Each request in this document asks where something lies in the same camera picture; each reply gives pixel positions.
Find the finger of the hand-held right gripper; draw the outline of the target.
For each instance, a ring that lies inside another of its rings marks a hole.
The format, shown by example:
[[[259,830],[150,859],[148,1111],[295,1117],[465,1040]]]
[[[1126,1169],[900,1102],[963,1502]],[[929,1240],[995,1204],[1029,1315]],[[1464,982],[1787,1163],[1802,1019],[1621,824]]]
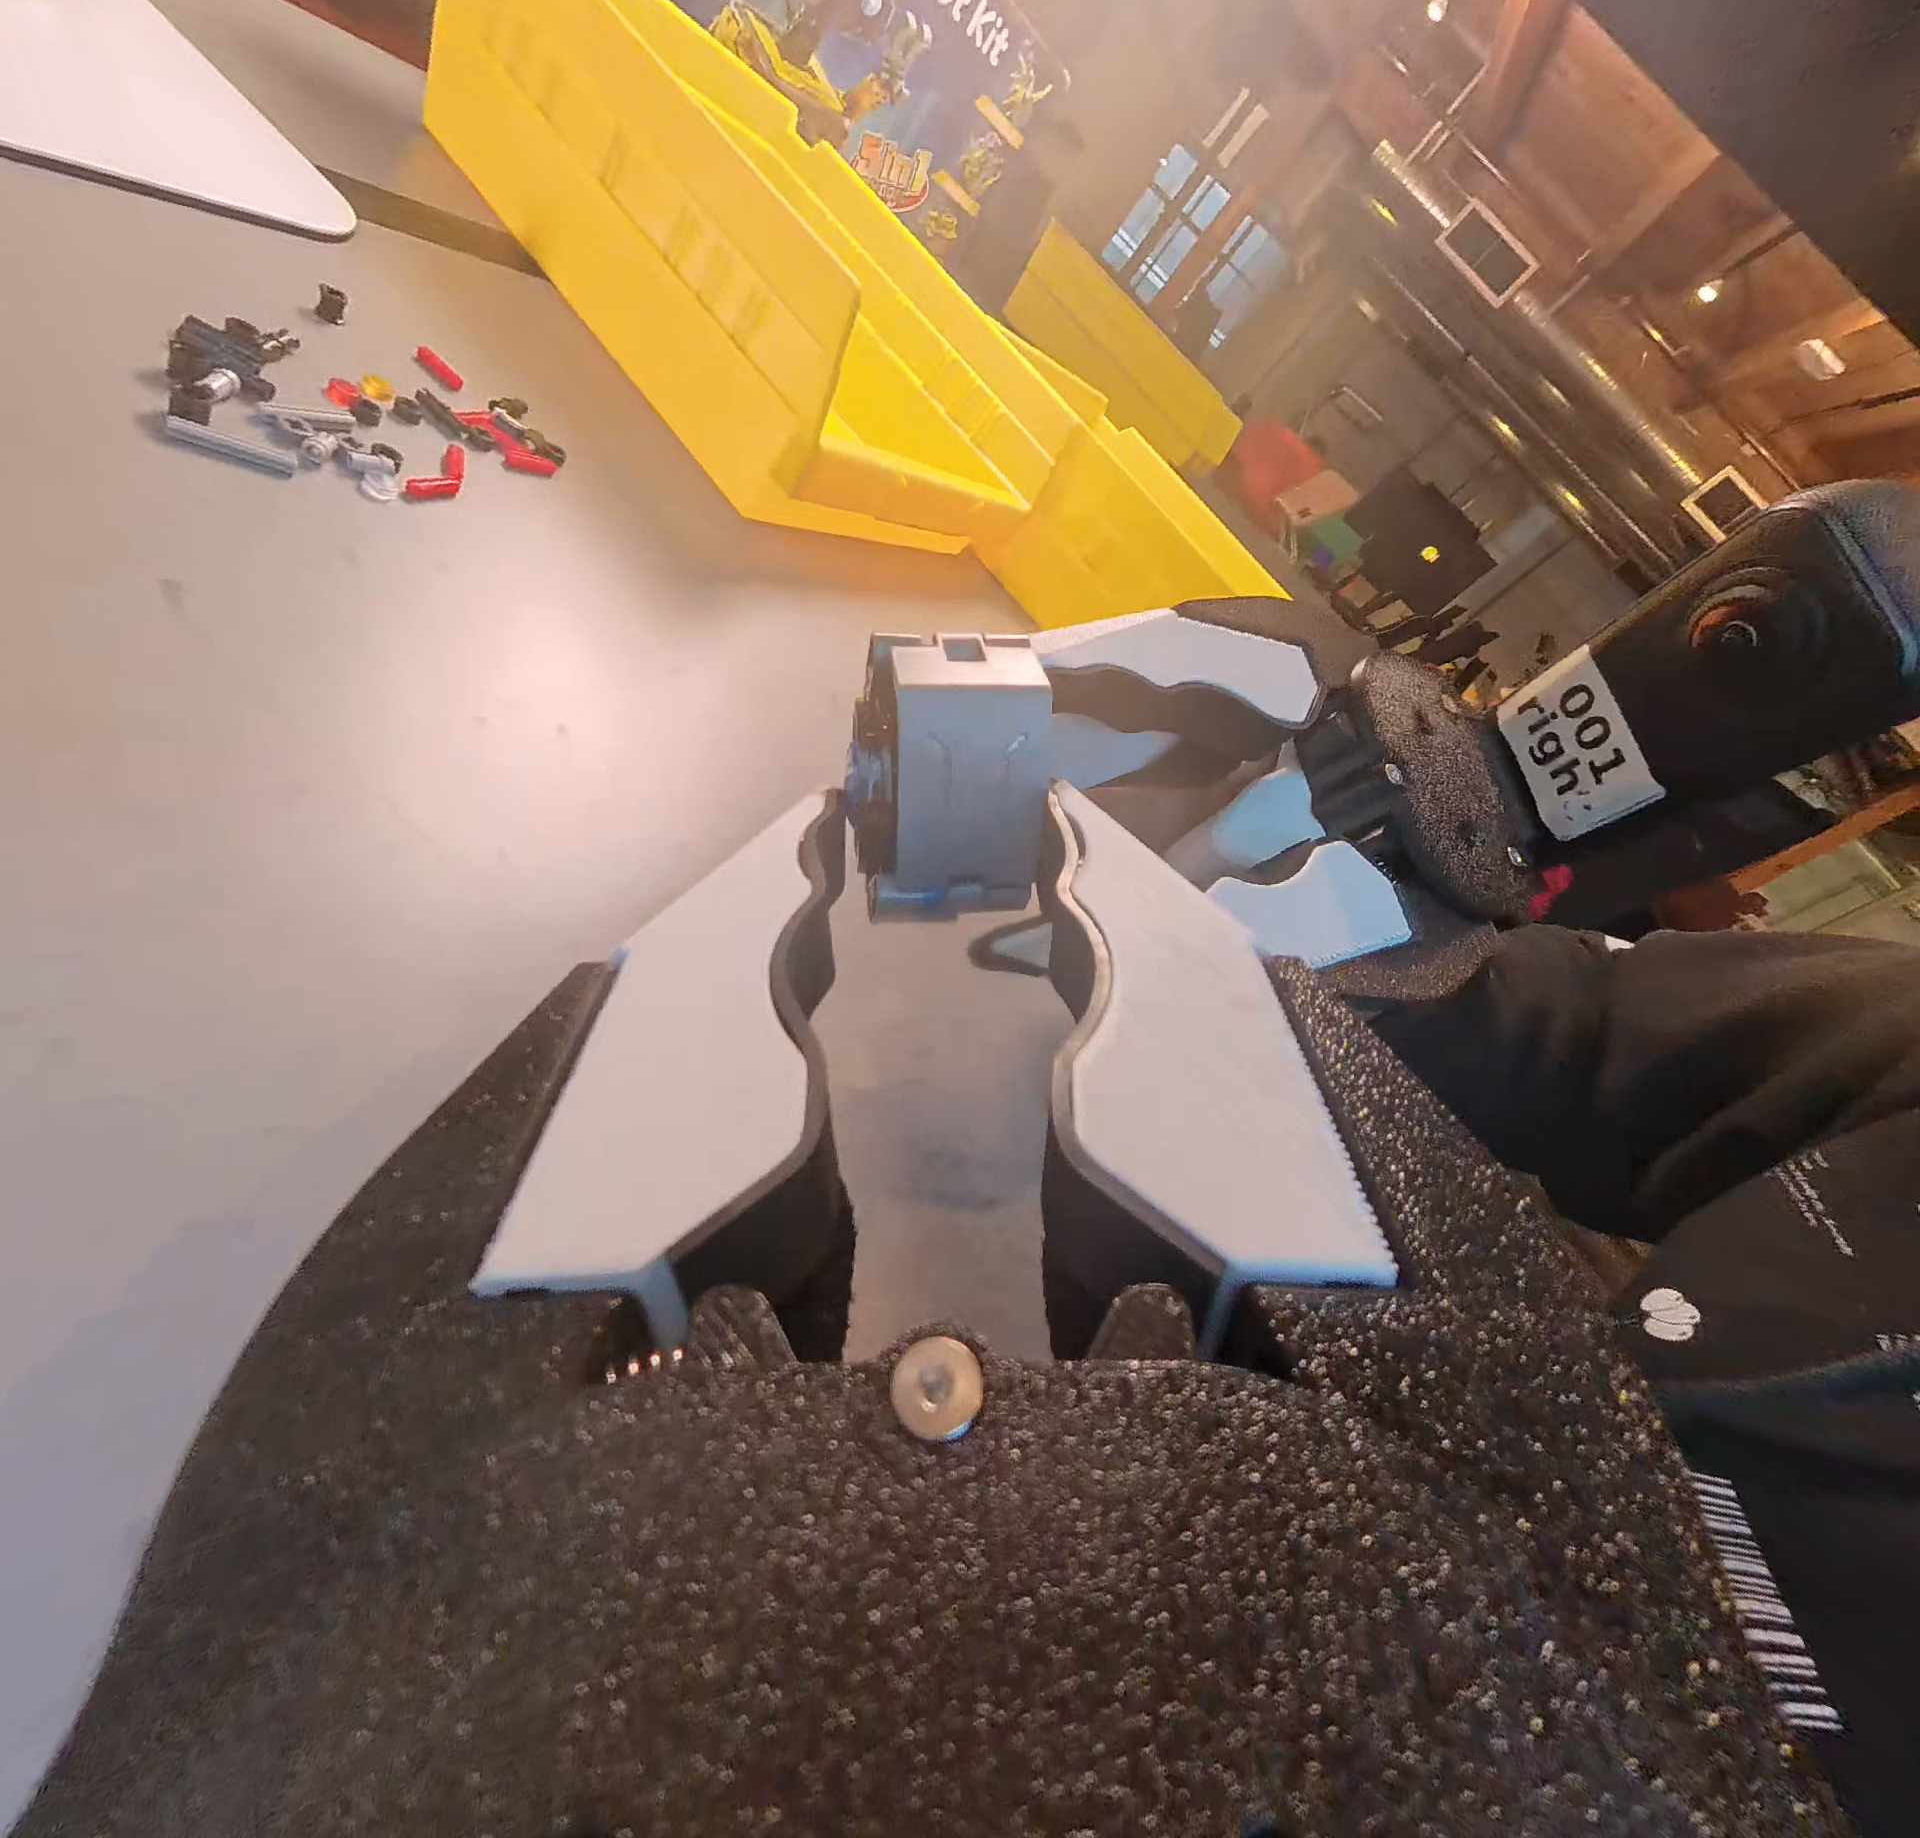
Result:
[[[1212,785],[1322,713],[1307,648],[1273,610],[1141,610],[1035,635],[1049,769],[1075,786]]]
[[[1326,968],[1412,942],[1395,882],[1331,840],[1310,789],[1244,789],[1164,850],[1267,959]]]

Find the grey desk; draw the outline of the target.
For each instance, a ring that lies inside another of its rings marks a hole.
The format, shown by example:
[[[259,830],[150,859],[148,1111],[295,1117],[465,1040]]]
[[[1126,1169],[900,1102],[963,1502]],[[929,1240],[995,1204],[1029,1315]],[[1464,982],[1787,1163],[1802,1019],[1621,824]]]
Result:
[[[384,216],[305,242],[5,162],[5,1825],[285,1279],[576,963],[841,777],[973,555],[745,521],[420,122],[281,0],[153,0]],[[558,483],[377,503],[170,442],[186,313],[531,398]]]

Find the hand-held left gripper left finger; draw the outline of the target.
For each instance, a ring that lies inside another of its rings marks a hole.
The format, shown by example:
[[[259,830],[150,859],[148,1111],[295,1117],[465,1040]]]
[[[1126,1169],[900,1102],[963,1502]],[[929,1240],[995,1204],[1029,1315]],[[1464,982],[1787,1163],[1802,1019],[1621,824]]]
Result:
[[[841,793],[825,790],[624,940],[476,1298],[627,1296],[675,1348],[711,1289],[789,1303],[817,1281],[841,1244],[814,1032],[839,898]]]

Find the robot kit box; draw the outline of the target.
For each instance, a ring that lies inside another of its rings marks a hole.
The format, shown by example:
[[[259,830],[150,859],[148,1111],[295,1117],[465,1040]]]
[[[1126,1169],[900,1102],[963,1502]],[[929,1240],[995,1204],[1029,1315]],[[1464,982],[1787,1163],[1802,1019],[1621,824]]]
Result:
[[[1069,68],[1019,0],[671,0],[952,270],[1039,177]]]

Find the red bean bag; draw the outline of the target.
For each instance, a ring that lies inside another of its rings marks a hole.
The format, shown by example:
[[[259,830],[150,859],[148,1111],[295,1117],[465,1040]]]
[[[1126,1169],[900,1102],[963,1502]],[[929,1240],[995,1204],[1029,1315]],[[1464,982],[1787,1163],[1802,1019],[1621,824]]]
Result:
[[[1322,451],[1295,429],[1267,414],[1247,414],[1222,468],[1222,483],[1247,517],[1272,525],[1284,515],[1284,500],[1324,469]]]

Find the paned window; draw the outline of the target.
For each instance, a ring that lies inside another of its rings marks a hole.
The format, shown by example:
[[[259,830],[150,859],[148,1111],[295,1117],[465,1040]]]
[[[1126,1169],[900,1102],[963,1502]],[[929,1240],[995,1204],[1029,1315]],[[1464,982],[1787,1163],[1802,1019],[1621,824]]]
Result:
[[[1102,246],[1102,266],[1188,363],[1213,363],[1292,266],[1282,212],[1254,190],[1252,158],[1273,122],[1267,101],[1240,87],[1164,152]]]

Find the grey toy joint assembly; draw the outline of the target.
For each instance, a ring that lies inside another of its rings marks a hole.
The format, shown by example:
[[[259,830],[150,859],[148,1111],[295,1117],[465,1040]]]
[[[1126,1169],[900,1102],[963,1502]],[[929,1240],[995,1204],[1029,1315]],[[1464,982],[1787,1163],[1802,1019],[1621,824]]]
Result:
[[[1024,910],[1051,747],[1052,685],[1029,636],[873,636],[845,776],[869,917]]]

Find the pile of small toy parts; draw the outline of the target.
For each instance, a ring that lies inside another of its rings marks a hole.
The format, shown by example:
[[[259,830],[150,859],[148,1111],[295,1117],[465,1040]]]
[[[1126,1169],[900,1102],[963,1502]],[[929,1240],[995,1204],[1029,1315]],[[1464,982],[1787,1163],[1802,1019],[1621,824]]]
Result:
[[[159,367],[157,430],[195,459],[262,479],[339,474],[373,503],[461,498],[470,474],[497,465],[555,483],[568,455],[526,398],[485,397],[434,347],[415,350],[415,383],[309,363],[306,333],[247,314],[184,313]]]

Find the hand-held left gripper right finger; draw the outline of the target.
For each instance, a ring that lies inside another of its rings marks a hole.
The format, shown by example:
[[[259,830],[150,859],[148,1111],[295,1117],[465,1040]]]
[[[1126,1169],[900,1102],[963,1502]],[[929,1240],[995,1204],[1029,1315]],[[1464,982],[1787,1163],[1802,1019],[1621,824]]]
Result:
[[[1086,1287],[1394,1287],[1395,1254],[1252,935],[1085,793],[1046,797],[1051,1140]]]

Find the white book stand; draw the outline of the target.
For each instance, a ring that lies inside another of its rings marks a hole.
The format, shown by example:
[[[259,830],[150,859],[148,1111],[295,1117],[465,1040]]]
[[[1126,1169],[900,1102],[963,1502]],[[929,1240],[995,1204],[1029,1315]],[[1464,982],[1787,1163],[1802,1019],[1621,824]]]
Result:
[[[153,0],[2,0],[2,154],[316,242],[359,230]]]

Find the yellow plastic bin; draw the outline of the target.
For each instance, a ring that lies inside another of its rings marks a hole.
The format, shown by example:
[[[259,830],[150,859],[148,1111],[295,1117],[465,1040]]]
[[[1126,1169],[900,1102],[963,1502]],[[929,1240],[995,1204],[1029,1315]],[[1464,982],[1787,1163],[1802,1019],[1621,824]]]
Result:
[[[1200,600],[1289,603],[1272,570],[1107,398],[1012,336],[1075,417],[1039,500],[972,552],[1035,625],[1081,625]]]
[[[1241,422],[1230,402],[1060,219],[1024,264],[1004,322],[1181,476],[1205,477],[1232,451]]]
[[[435,0],[425,125],[749,521],[980,552],[1092,424],[671,0]]]

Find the silver ventilation duct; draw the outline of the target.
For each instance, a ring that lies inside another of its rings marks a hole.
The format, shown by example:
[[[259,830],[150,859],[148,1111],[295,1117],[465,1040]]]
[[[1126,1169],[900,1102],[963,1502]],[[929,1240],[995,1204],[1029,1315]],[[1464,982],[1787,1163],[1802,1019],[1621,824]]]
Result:
[[[1707,469],[1550,313],[1543,261],[1510,221],[1390,142],[1349,209],[1382,320],[1617,567],[1661,581],[1707,549],[1685,513]]]

